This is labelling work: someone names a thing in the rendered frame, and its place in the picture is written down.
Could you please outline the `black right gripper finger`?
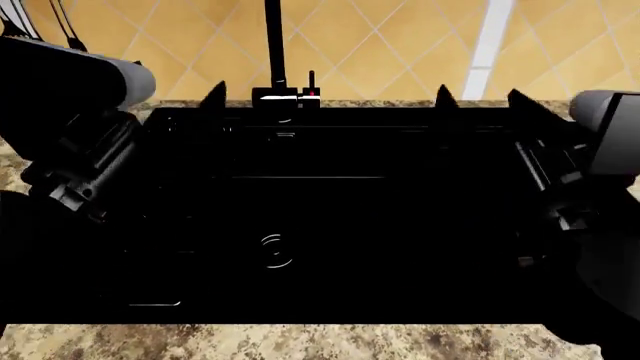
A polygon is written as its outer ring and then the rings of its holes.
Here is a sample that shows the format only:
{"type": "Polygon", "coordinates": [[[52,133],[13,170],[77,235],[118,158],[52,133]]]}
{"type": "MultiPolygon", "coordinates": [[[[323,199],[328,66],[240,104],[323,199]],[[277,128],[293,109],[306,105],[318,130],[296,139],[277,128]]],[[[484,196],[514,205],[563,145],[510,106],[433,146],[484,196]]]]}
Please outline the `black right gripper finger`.
{"type": "Polygon", "coordinates": [[[455,109],[459,107],[459,104],[447,86],[442,84],[437,91],[434,107],[437,109],[455,109]]]}
{"type": "Polygon", "coordinates": [[[507,100],[519,126],[541,140],[575,140],[581,135],[575,122],[568,122],[517,89],[508,93],[507,100]]]}

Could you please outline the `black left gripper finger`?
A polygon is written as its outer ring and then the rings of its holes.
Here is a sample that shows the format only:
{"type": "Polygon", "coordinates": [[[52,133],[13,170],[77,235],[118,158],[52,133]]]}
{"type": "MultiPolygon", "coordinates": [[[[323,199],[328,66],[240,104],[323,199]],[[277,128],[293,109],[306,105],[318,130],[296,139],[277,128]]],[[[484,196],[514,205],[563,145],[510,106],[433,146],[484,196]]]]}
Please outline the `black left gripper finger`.
{"type": "Polygon", "coordinates": [[[226,106],[227,88],[225,81],[220,81],[203,98],[198,108],[201,110],[221,110],[226,106]]]}

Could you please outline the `black tall faucet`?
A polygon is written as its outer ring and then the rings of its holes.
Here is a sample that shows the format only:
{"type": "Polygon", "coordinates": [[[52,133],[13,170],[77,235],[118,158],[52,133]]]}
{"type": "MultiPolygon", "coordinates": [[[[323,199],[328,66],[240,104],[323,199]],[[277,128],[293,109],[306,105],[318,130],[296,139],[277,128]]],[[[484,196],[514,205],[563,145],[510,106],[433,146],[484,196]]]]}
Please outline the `black tall faucet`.
{"type": "Polygon", "coordinates": [[[298,108],[298,89],[286,80],[281,0],[264,0],[264,9],[271,86],[252,89],[252,107],[266,122],[285,124],[298,108]]]}

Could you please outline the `black kitchen sink basin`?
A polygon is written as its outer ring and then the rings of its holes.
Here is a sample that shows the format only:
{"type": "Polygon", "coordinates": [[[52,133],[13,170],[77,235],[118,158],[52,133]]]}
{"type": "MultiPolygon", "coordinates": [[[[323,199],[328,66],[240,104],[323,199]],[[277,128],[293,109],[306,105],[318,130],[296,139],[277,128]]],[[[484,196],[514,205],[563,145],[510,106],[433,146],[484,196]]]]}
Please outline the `black kitchen sink basin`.
{"type": "Polygon", "coordinates": [[[536,321],[504,108],[155,110],[124,302],[212,323],[536,321]],[[263,266],[270,234],[292,240],[289,266],[263,266]]]}

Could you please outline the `round sink drain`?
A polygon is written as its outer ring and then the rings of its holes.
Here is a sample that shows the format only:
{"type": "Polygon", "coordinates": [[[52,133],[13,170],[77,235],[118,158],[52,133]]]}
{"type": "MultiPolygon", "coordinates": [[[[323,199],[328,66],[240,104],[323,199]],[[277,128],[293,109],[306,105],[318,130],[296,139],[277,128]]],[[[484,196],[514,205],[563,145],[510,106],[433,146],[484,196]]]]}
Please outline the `round sink drain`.
{"type": "Polygon", "coordinates": [[[260,240],[260,259],[266,269],[281,269],[294,259],[295,249],[289,236],[270,234],[260,240]]]}

